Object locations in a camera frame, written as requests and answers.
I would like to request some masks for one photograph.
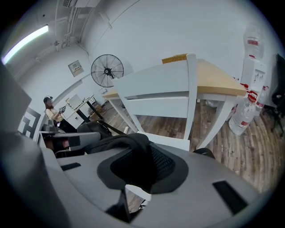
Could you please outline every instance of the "white table leg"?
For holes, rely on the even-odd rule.
[[[138,129],[134,124],[132,124],[131,120],[127,117],[124,113],[123,108],[120,106],[122,103],[121,99],[109,99],[110,104],[114,107],[114,109],[119,113],[119,115],[123,118],[123,120],[129,125],[129,127],[134,131],[137,132]]]
[[[215,117],[207,129],[206,134],[200,140],[197,149],[203,148],[215,137],[222,125],[225,123],[232,107],[235,105],[236,96],[226,96],[225,101],[220,101],[216,110]]]

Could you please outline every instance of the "office chair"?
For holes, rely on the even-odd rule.
[[[280,126],[282,133],[280,137],[283,136],[284,130],[281,124],[281,119],[285,115],[285,59],[277,54],[277,88],[272,94],[272,102],[276,105],[276,108],[270,106],[265,106],[265,111],[269,115],[274,117],[274,125],[271,132],[276,126],[276,123]]]

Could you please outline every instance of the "bottle cap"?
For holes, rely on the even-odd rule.
[[[249,101],[252,102],[252,103],[256,102],[256,101],[257,101],[257,93],[251,90],[251,91],[249,92],[249,94],[248,94],[248,99],[249,99]]]
[[[243,84],[243,83],[241,83],[241,85],[244,86],[244,88],[245,88],[246,90],[248,90],[248,84]]]

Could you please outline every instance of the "white wooden chair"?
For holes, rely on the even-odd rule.
[[[154,143],[189,150],[197,96],[196,55],[113,79],[115,89],[138,129]],[[187,118],[183,139],[145,133],[136,115]]]

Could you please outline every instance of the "person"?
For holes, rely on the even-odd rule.
[[[61,116],[61,112],[54,109],[53,101],[50,97],[44,98],[44,104],[46,115],[49,119],[55,120],[57,122],[57,126],[59,123],[58,128],[62,129],[66,133],[77,132],[77,130]]]

